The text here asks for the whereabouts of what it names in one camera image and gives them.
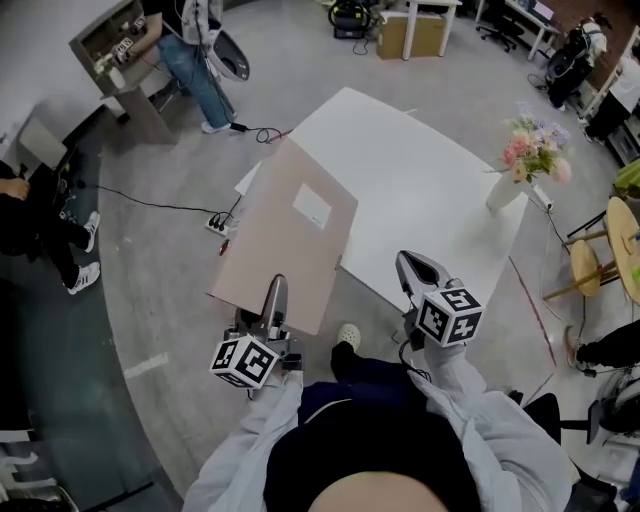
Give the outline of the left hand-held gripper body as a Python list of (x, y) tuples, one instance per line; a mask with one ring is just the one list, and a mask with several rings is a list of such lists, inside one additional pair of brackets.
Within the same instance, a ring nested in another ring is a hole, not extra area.
[(235, 323), (224, 331), (209, 365), (209, 372), (236, 388), (260, 389), (272, 370), (303, 370), (302, 344), (285, 324), (278, 334), (266, 334), (260, 326), (237, 331)]

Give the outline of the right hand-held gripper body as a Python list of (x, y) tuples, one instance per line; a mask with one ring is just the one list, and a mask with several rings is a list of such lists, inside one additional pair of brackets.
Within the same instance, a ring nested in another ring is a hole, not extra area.
[(440, 348), (466, 345), (481, 324), (485, 307), (464, 286), (419, 291), (403, 315), (404, 329), (414, 351), (429, 342)]

